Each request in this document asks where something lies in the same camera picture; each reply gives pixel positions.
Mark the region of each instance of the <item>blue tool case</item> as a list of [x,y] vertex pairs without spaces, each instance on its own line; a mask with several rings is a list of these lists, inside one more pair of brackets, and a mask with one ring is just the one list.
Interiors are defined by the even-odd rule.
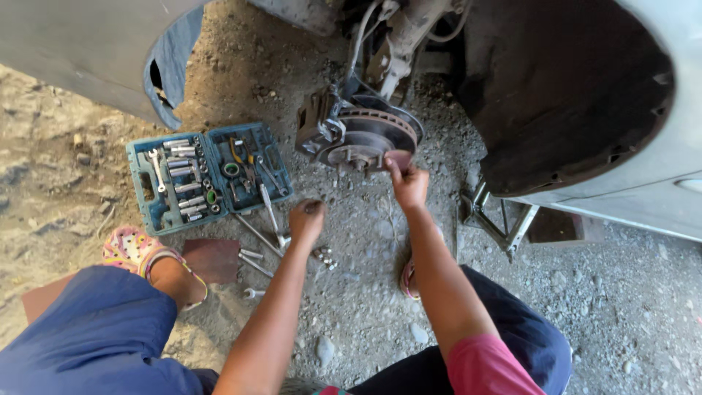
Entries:
[[[161,192],[149,155],[153,150],[165,188]],[[167,235],[217,221],[230,212],[262,207],[260,185],[271,203],[293,194],[276,141],[268,125],[261,122],[205,134],[142,138],[128,143],[126,151],[149,235]]]

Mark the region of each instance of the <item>pliers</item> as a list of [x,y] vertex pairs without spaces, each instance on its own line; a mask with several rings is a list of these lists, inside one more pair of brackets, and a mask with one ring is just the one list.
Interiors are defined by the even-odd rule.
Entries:
[[244,142],[244,147],[246,149],[247,155],[247,163],[244,163],[243,159],[241,159],[240,156],[237,155],[237,152],[234,150],[234,138],[229,137],[229,149],[232,151],[232,156],[234,157],[234,160],[237,161],[243,168],[244,168],[244,173],[246,174],[245,179],[241,179],[241,183],[244,184],[244,188],[246,189],[246,193],[251,193],[251,186],[256,185],[256,171],[255,167],[253,166],[253,155],[251,154],[251,151],[249,150],[249,145],[246,144],[246,140],[243,138],[241,139]]

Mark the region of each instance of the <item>floral sandal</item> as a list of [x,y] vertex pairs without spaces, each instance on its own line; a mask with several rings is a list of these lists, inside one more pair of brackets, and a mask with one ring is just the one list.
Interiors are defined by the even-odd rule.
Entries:
[[[441,240],[444,241],[444,233],[441,232],[441,229],[438,226],[437,232],[439,232]],[[409,262],[407,262],[407,264],[404,265],[404,268],[402,269],[402,274],[400,274],[399,276],[399,288],[402,290],[402,293],[404,293],[409,299],[420,300],[421,297],[413,296],[412,293],[409,292],[409,280],[412,276],[414,276],[414,256],[412,256],[409,259]]]
[[171,257],[180,262],[202,285],[205,297],[202,301],[187,305],[183,311],[199,306],[207,299],[207,284],[185,264],[185,259],[174,249],[151,238],[136,226],[120,226],[109,236],[102,247],[102,260],[105,266],[114,266],[137,274],[151,283],[151,265],[162,257]]

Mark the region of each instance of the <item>car jack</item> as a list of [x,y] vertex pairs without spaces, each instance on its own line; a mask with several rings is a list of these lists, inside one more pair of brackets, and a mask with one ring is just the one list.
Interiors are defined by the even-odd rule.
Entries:
[[519,213],[519,217],[515,222],[515,225],[510,231],[507,224],[507,212],[505,210],[505,200],[500,199],[502,206],[502,218],[505,226],[505,231],[501,231],[491,220],[485,215],[483,209],[490,197],[490,192],[485,186],[485,181],[482,179],[478,183],[475,189],[475,194],[471,194],[470,191],[464,189],[461,191],[461,200],[465,203],[467,209],[467,215],[463,220],[464,225],[470,225],[477,228],[481,228],[487,232],[490,237],[492,237],[497,245],[507,254],[507,258],[510,263],[513,262],[517,248],[527,234],[529,230],[529,225],[534,220],[536,212],[539,206],[535,205],[525,205],[522,212]]

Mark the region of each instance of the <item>pink sleeve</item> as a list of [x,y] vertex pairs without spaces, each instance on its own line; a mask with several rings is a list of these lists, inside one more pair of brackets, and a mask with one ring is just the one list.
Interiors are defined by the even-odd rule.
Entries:
[[505,343],[494,335],[459,341],[451,349],[446,367],[456,395],[543,395]]

